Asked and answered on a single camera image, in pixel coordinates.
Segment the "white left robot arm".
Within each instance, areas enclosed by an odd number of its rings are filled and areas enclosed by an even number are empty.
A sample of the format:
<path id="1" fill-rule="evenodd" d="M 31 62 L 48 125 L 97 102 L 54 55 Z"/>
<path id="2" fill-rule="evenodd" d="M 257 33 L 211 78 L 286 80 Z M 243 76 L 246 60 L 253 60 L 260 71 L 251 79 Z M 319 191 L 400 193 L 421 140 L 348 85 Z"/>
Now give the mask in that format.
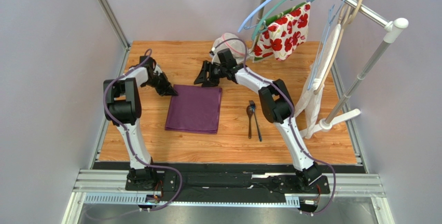
<path id="1" fill-rule="evenodd" d="M 143 55 L 140 63 L 126 74 L 103 82 L 103 106 L 105 117 L 112 122 L 123 137 L 130 158 L 127 176 L 129 183 L 153 185 L 158 182 L 157 166 L 144 143 L 141 133 L 142 115 L 139 88 L 150 86 L 160 96 L 177 96 L 154 58 Z"/>

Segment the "light blue plastic hanger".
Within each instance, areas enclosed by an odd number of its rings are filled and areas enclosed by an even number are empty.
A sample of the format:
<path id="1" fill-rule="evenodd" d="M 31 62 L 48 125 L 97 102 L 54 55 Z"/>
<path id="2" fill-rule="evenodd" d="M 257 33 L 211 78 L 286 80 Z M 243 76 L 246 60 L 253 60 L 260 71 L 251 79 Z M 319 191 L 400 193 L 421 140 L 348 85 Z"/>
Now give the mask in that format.
<path id="1" fill-rule="evenodd" d="M 286 4 L 287 1 L 297 0 L 264 0 L 261 1 L 256 8 L 254 8 L 239 25 L 237 32 L 240 33 L 245 30 L 258 30 L 264 24 L 264 20 L 276 13 L 277 10 Z M 307 3 L 312 3 L 315 0 L 303 0 Z"/>

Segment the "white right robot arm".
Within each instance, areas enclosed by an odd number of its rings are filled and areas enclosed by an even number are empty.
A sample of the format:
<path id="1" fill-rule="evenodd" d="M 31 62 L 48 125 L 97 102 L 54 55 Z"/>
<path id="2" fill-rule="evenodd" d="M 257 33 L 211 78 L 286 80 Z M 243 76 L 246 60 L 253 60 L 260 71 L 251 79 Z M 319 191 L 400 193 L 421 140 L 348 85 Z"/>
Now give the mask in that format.
<path id="1" fill-rule="evenodd" d="M 300 181 L 307 187 L 321 176 L 317 162 L 303 141 L 294 117 L 294 104 L 283 80 L 267 79 L 238 64 L 229 49 L 217 53 L 219 63 L 204 61 L 194 84 L 215 87 L 222 78 L 247 87 L 259 96 L 266 120 L 279 130 L 291 154 L 293 167 Z"/>

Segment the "metal clothes rack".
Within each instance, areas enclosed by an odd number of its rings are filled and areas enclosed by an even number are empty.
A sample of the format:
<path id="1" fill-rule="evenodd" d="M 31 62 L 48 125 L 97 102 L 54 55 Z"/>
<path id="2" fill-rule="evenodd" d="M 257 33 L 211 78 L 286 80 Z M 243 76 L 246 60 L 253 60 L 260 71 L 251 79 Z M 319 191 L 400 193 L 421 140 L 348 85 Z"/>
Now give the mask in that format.
<path id="1" fill-rule="evenodd" d="M 309 40 L 318 40 L 326 18 L 326 11 L 339 0 L 319 0 L 313 6 Z M 359 135 L 364 140 L 412 140 L 416 134 L 414 100 L 416 64 L 420 66 L 420 44 L 422 41 L 420 23 L 421 13 L 426 25 L 426 13 L 430 3 L 430 22 L 432 8 L 436 2 L 436 14 L 440 10 L 440 0 L 363 0 L 363 4 L 387 20 L 406 18 L 408 27 L 391 44 L 376 62 L 362 84 L 350 98 L 352 107 L 362 111 L 355 119 Z M 247 14 L 258 6 L 259 0 L 248 0 Z M 356 75 L 368 62 L 370 56 L 385 36 L 386 31 L 368 17 L 355 18 L 345 30 L 338 50 L 336 64 L 345 89 L 349 89 Z"/>

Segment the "white mesh laundry bag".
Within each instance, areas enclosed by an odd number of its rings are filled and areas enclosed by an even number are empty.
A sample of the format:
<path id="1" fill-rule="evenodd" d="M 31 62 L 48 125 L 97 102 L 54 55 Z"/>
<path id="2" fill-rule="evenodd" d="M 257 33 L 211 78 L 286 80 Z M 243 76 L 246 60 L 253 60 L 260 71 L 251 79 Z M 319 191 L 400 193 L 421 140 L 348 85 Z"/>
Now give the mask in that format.
<path id="1" fill-rule="evenodd" d="M 238 64 L 243 63 L 245 55 L 247 55 L 247 60 L 250 58 L 250 51 L 245 47 L 242 39 L 235 34 L 224 33 L 212 45 L 210 51 L 211 63 L 220 63 L 217 53 L 223 49 L 229 49 Z"/>

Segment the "red poppy floral cloth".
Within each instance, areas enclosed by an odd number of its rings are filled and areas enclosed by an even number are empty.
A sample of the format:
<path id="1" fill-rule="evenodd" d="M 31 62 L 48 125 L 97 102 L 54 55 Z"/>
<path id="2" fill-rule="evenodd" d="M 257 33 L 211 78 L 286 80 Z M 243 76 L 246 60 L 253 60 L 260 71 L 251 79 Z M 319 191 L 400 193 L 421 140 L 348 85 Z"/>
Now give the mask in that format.
<path id="1" fill-rule="evenodd" d="M 253 61 L 268 58 L 286 60 L 294 50 L 307 41 L 309 33 L 311 3 L 301 3 L 293 9 L 274 16 L 266 25 L 253 51 Z"/>

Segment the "white towel on hanger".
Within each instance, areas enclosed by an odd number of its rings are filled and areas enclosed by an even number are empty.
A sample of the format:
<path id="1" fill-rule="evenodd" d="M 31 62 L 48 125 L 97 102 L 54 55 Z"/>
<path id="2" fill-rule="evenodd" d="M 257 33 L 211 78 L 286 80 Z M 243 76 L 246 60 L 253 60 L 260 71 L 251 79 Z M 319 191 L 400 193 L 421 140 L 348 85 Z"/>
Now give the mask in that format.
<path id="1" fill-rule="evenodd" d="M 307 127 L 301 134 L 303 138 L 310 139 L 314 134 L 314 127 L 321 109 L 321 100 L 326 72 L 331 63 L 333 53 L 341 32 L 341 24 L 337 24 L 328 33 L 325 43 L 320 44 L 319 53 L 310 65 L 310 74 L 303 86 L 301 96 L 295 105 L 295 116 L 305 113 Z"/>

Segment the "purple cloth napkin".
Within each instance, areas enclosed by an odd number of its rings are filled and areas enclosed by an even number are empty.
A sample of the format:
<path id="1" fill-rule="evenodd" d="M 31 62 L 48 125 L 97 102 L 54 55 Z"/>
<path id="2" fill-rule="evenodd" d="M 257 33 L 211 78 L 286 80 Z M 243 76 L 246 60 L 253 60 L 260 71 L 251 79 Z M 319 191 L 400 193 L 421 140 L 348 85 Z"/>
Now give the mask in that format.
<path id="1" fill-rule="evenodd" d="M 217 134 L 222 88 L 174 85 L 165 129 L 199 134 Z"/>

